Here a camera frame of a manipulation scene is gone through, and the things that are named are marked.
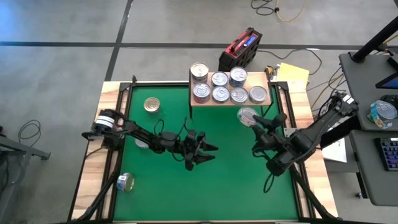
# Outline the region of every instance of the yellow notepad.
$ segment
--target yellow notepad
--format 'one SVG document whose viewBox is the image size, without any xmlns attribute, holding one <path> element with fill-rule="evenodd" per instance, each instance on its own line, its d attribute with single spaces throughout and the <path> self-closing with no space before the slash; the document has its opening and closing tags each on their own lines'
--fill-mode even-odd
<svg viewBox="0 0 398 224">
<path fill-rule="evenodd" d="M 303 80 L 304 83 L 307 83 L 309 74 L 310 71 L 306 69 L 286 63 L 281 63 L 276 79 L 278 82 L 286 82 L 289 80 Z"/>
</svg>

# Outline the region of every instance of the green mat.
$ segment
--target green mat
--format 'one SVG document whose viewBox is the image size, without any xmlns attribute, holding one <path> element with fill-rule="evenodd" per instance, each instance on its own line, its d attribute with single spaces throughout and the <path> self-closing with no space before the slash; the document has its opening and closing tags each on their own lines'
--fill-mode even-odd
<svg viewBox="0 0 398 224">
<path fill-rule="evenodd" d="M 161 112 L 149 114 L 143 104 L 148 97 L 160 100 Z M 236 117 L 239 107 L 193 108 L 188 129 L 206 132 L 210 152 L 216 159 L 185 170 L 171 153 L 155 154 L 140 149 L 127 137 L 121 172 L 134 174 L 132 192 L 118 192 L 115 221 L 169 220 L 295 220 L 297 212 L 290 175 L 276 177 L 269 193 L 262 187 L 269 171 L 263 158 L 251 154 L 254 133 Z M 278 114 L 274 103 L 267 114 Z M 152 131 L 158 119 L 164 131 L 178 132 L 189 117 L 188 87 L 137 87 L 132 95 L 130 119 Z"/>
</svg>

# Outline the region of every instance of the tin can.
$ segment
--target tin can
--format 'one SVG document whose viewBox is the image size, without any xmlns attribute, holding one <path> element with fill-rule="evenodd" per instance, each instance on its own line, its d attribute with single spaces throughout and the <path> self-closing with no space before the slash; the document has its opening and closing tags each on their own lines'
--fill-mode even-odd
<svg viewBox="0 0 398 224">
<path fill-rule="evenodd" d="M 236 105 L 244 104 L 248 98 L 248 92 L 244 88 L 234 88 L 231 91 L 231 101 Z"/>
<path fill-rule="evenodd" d="M 397 117 L 397 109 L 388 102 L 377 100 L 371 104 L 367 117 L 379 128 L 390 128 L 392 123 L 389 121 Z"/>
<path fill-rule="evenodd" d="M 249 99 L 253 103 L 262 103 L 267 98 L 267 90 L 261 86 L 254 86 L 249 91 Z"/>
<path fill-rule="evenodd" d="M 209 67 L 203 62 L 195 62 L 189 72 L 194 83 L 206 83 Z"/>
<path fill-rule="evenodd" d="M 242 87 L 247 78 L 248 72 L 244 68 L 234 67 L 231 69 L 229 84 L 233 87 Z"/>
<path fill-rule="evenodd" d="M 216 103 L 225 103 L 229 99 L 229 91 L 227 88 L 218 86 L 213 90 L 213 100 Z"/>
<path fill-rule="evenodd" d="M 206 83 L 195 84 L 192 92 L 197 103 L 206 103 L 210 99 L 210 86 Z"/>
<path fill-rule="evenodd" d="M 215 72 L 211 76 L 211 83 L 214 87 L 226 86 L 226 84 L 228 83 L 228 76 L 224 72 Z"/>
<path fill-rule="evenodd" d="M 160 101 L 158 98 L 149 97 L 144 102 L 144 108 L 148 113 L 157 113 L 160 110 Z"/>
<path fill-rule="evenodd" d="M 149 148 L 148 144 L 146 144 L 145 142 L 141 141 L 140 139 L 134 138 L 134 141 L 136 142 L 136 145 L 137 145 L 138 147 L 140 147 L 141 149 L 147 149 L 147 148 Z"/>
<path fill-rule="evenodd" d="M 254 115 L 259 116 L 256 110 L 248 107 L 239 109 L 237 114 L 239 121 L 246 127 L 256 125 L 256 120 L 253 118 Z"/>
<path fill-rule="evenodd" d="M 116 188 L 123 192 L 130 192 L 134 186 L 135 178 L 129 173 L 120 175 L 116 181 Z"/>
</svg>

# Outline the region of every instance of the blue keyboard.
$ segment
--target blue keyboard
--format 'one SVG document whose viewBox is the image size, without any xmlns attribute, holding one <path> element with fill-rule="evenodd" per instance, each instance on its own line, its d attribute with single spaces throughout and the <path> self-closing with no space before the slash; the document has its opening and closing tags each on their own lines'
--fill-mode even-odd
<svg viewBox="0 0 398 224">
<path fill-rule="evenodd" d="M 398 138 L 375 138 L 386 171 L 398 171 Z"/>
</svg>

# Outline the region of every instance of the gray floor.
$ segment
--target gray floor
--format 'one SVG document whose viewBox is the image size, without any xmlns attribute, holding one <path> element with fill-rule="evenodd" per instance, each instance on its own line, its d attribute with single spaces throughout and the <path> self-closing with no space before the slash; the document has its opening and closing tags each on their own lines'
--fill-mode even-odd
<svg viewBox="0 0 398 224">
<path fill-rule="evenodd" d="M 0 0 L 0 41 L 115 42 L 126 0 Z M 302 1 L 280 1 L 282 16 L 298 12 Z M 227 44 L 251 26 L 262 44 L 361 45 L 397 15 L 393 0 L 308 0 L 292 23 L 258 16 L 243 0 L 134 0 L 123 42 Z M 94 117 L 113 48 L 0 47 L 0 124 L 11 139 L 30 119 L 42 123 L 37 148 L 52 153 L 32 159 L 17 196 L 12 221 L 54 223 L 67 219 L 87 142 L 80 136 Z M 223 49 L 121 48 L 112 80 L 186 80 L 189 66 L 218 67 Z M 272 50 L 285 55 L 289 50 Z M 323 60 L 308 88 L 327 81 L 347 50 L 317 50 Z M 281 60 L 258 53 L 249 71 Z M 317 59 L 296 52 L 283 62 L 314 71 Z M 308 92 L 311 104 L 322 87 Z M 313 107 L 326 100 L 326 92 Z M 355 176 L 330 174 L 343 218 L 397 223 L 398 208 L 356 200 Z"/>
</svg>

